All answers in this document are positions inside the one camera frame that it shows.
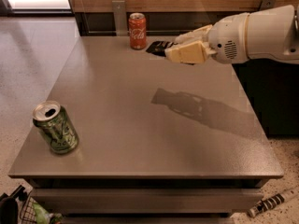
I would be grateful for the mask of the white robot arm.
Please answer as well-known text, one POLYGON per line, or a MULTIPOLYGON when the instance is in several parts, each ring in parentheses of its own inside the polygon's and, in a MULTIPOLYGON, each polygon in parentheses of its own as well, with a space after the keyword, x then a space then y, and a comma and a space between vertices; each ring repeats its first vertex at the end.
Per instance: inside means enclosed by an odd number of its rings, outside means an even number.
POLYGON ((175 39, 164 51, 174 63, 245 63, 270 59, 299 64, 298 11, 292 5, 221 19, 175 39))

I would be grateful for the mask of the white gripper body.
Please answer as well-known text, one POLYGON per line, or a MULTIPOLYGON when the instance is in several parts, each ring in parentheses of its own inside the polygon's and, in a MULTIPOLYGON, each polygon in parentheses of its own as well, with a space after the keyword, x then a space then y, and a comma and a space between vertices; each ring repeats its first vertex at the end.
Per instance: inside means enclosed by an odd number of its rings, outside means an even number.
POLYGON ((209 46, 216 51, 213 58, 219 63, 244 63, 246 28, 249 13, 228 16, 216 22, 208 32, 209 46))

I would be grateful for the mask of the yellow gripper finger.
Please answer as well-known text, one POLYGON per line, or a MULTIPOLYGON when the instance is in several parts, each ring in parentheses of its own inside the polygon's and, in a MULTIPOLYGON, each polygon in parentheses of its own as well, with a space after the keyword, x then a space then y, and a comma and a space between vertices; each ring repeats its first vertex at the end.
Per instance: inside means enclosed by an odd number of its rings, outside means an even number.
POLYGON ((200 40, 174 45, 164 51, 165 57, 173 63, 204 63, 215 54, 208 43, 200 40))
POLYGON ((209 24, 201 28, 195 29, 193 31, 190 31, 188 33, 179 35, 174 39, 174 42, 176 44, 183 44, 183 43, 193 42, 193 41, 201 41, 206 43, 208 41, 208 33, 212 27, 213 25, 209 24))

